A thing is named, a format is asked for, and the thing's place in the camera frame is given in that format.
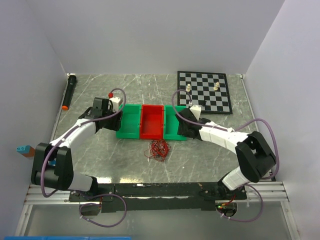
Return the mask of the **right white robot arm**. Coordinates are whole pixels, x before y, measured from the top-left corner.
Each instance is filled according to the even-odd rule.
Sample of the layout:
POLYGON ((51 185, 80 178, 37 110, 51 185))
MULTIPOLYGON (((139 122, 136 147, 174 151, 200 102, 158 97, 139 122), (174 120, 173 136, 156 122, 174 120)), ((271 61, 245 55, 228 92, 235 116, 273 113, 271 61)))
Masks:
POLYGON ((248 183, 259 182, 277 163, 276 155, 263 135, 235 131, 200 117, 197 106, 175 112, 177 134, 223 147, 237 157, 238 167, 226 173, 210 191, 220 199, 230 199, 248 183))

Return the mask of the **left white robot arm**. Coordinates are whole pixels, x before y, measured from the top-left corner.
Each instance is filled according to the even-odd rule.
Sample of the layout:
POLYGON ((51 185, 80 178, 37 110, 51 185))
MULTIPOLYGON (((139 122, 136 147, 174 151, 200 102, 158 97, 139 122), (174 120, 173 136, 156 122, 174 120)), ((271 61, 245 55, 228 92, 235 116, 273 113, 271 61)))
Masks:
POLYGON ((79 191, 87 201, 93 201, 98 197, 97 178, 75 172, 72 153, 100 129, 118 131, 125 103, 124 99, 116 96, 96 97, 93 105, 87 108, 63 135, 50 143, 39 143, 36 146, 31 182, 41 187, 44 197, 51 196, 46 192, 46 188, 55 192, 79 191))

